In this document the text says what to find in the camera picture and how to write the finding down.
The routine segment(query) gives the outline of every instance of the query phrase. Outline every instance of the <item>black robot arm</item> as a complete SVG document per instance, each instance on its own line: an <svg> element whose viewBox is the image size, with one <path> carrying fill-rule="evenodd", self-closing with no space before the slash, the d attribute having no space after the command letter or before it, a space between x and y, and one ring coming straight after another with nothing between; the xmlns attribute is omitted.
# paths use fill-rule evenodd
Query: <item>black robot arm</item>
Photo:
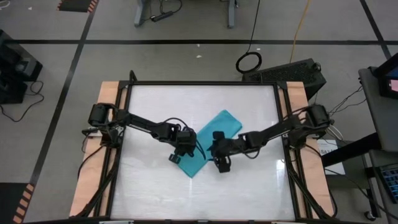
<svg viewBox="0 0 398 224"><path fill-rule="evenodd" d="M113 120L109 121L109 112L112 110ZM150 134L154 139L168 143L175 147L174 154L171 154L169 160L178 164L180 158L188 154L193 157L193 151L196 147L197 135L193 129L181 125L167 122L155 123L140 116L129 113L127 110L120 110L115 105L109 103L98 103L91 109L88 123L98 128L103 134L103 139L109 142L115 142L119 131L117 127L129 126L134 129Z"/></svg>
<svg viewBox="0 0 398 224"><path fill-rule="evenodd" d="M312 105L297 114L287 116L283 121L263 130L251 131L238 135L237 139L226 139L224 132L213 133L213 145L209 148L220 173L229 172L232 155L259 151L268 141L287 134L289 144L304 147L308 135L325 135L331 121L325 107Z"/></svg>

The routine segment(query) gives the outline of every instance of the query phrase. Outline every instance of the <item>desk leg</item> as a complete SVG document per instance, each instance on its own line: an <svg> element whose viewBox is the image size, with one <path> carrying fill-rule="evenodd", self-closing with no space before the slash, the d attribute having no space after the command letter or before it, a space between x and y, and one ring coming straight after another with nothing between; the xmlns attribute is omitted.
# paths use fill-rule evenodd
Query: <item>desk leg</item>
<svg viewBox="0 0 398 224"><path fill-rule="evenodd" d="M134 19L134 26L135 27L139 27L143 23L144 18L142 18L142 17L144 15L146 1L147 0L137 0L138 8L137 8L137 12L136 12L136 18Z"/></svg>
<svg viewBox="0 0 398 224"><path fill-rule="evenodd" d="M379 135L377 133L370 134L360 140L325 154L322 156L323 166L328 167L347 159L363 155L371 149L381 149Z"/></svg>
<svg viewBox="0 0 398 224"><path fill-rule="evenodd" d="M228 28L230 29L235 26L235 2L236 0L229 0L228 3Z"/></svg>

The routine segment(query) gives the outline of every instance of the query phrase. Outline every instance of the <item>black floor stripe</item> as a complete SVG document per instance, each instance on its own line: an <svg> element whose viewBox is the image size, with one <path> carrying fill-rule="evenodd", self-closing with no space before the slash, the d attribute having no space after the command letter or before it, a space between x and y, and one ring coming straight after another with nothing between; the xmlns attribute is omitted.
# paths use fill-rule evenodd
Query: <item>black floor stripe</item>
<svg viewBox="0 0 398 224"><path fill-rule="evenodd" d="M87 18L85 28L83 30L83 33L82 33L81 38L80 38L80 41L78 43L78 47L77 47L76 52L75 52L75 56L73 57L73 60L72 60L72 63L70 65L67 78L65 80L65 83L63 84L61 95L60 95L60 98L58 99L57 107L55 108L54 114L52 116L49 130L47 131L47 134L45 135L45 139L44 139L44 143L43 143L42 149L40 150L40 154L39 154L39 157L37 158L37 162L36 162L36 165L34 167L34 170L33 170L33 173L32 173L32 177L30 178L30 183L33 184L34 186L37 185L37 182L39 180L40 173L42 171L45 158L46 158L47 153L48 153L49 148L50 148L51 140L53 138L55 129L57 128L57 124L58 124L58 121L60 119L60 115L61 115L61 112L62 112L63 104L64 104L65 99L67 97L70 84L72 82L72 79L73 79L73 76L75 74L75 70L76 70L77 64L78 64L79 59L80 59L81 51L83 50L83 47L84 47L84 44L85 44L85 40L86 40L87 35L88 35L88 31L90 29L91 23L93 22L95 11L96 11L96 7L94 8L94 11L92 13L90 13L90 15Z"/></svg>
<svg viewBox="0 0 398 224"><path fill-rule="evenodd" d="M79 44L80 40L13 40L15 44ZM84 44L152 45L152 44L249 44L250 40L85 40ZM253 40L253 44L292 45L293 40ZM385 41L398 45L398 40ZM378 40L297 40L296 45L380 45Z"/></svg>
<svg viewBox="0 0 398 224"><path fill-rule="evenodd" d="M374 20L371 10L369 9L368 4L366 4L365 0L359 0L361 2L361 5L363 7L363 10L365 11L366 17L368 17L368 20L372 26L373 32L377 37L377 40L380 41L380 46L381 49L383 50L384 56L386 56L387 59L391 58L391 53L388 50L388 47L383 39L383 36L381 35L381 32L379 28L377 27L376 21Z"/></svg>

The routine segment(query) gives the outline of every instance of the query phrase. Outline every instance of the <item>white table surface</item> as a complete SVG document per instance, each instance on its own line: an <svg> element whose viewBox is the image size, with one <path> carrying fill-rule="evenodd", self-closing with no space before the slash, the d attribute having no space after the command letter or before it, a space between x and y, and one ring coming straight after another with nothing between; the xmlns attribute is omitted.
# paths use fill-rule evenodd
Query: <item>white table surface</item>
<svg viewBox="0 0 398 224"><path fill-rule="evenodd" d="M196 132L221 110L240 120L240 133L278 122L272 86L134 86L129 112L154 122L184 120ZM208 162L189 178L168 158L173 147L127 128L111 218L294 220L280 138L256 159L231 157L231 172Z"/></svg>

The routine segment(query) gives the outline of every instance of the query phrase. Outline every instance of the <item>teal towel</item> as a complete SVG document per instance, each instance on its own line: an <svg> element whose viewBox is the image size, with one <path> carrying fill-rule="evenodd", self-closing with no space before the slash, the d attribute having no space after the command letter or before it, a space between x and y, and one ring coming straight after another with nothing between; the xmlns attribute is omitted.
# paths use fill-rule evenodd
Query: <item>teal towel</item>
<svg viewBox="0 0 398 224"><path fill-rule="evenodd" d="M228 111L221 111L197 134L197 140L205 151L206 160L203 159L202 154L196 147L193 157L187 154L181 157L181 161L178 164L179 168L192 178L207 163L207 160L212 158L211 152L207 151L207 149L213 144L213 131L223 131L225 138L232 138L241 128L242 124Z"/></svg>

